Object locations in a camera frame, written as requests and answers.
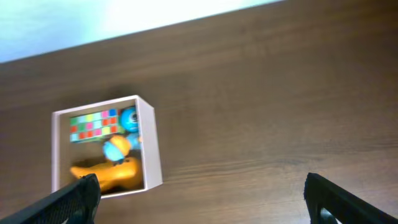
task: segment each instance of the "colorful grid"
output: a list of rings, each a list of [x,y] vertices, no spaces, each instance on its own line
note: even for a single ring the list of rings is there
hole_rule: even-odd
[[[110,109],[70,118],[70,141],[86,141],[119,132],[119,111]]]

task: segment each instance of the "pink square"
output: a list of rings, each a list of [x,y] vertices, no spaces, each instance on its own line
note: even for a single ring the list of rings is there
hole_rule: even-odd
[[[99,136],[99,135],[101,135],[101,134],[102,134],[102,132],[101,132],[101,128],[99,128],[99,129],[96,129],[96,130],[94,131],[94,134],[95,134],[95,136]]]
[[[86,123],[86,129],[87,130],[93,129],[93,123],[92,122]]]
[[[102,114],[103,118],[107,118],[108,117],[108,111],[102,111],[101,114]]]

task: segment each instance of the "box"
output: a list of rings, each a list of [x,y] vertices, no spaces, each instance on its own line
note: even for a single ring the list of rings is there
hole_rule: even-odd
[[[99,111],[117,110],[136,107],[141,137],[141,150],[137,157],[141,158],[143,184],[134,190],[123,190],[102,195],[101,198],[116,197],[138,192],[145,192],[162,184],[159,147],[157,143],[154,108],[137,95],[114,100],[93,103],[52,114],[52,192],[72,183],[76,178],[70,173],[70,168],[76,163],[104,159],[102,145],[99,142],[71,142],[70,122],[73,117]]]

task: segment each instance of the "black object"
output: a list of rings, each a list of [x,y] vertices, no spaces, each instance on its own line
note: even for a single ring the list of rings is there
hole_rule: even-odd
[[[304,199],[311,224],[396,224],[398,220],[318,174],[308,173]]]
[[[0,224],[94,224],[101,190],[89,174],[33,205],[0,221]]]

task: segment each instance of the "wooden table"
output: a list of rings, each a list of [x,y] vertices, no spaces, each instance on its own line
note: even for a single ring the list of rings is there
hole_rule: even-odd
[[[50,193],[51,112],[138,94],[164,185],[96,223],[308,223],[318,172],[398,217],[398,5],[286,0],[0,65],[0,216]]]

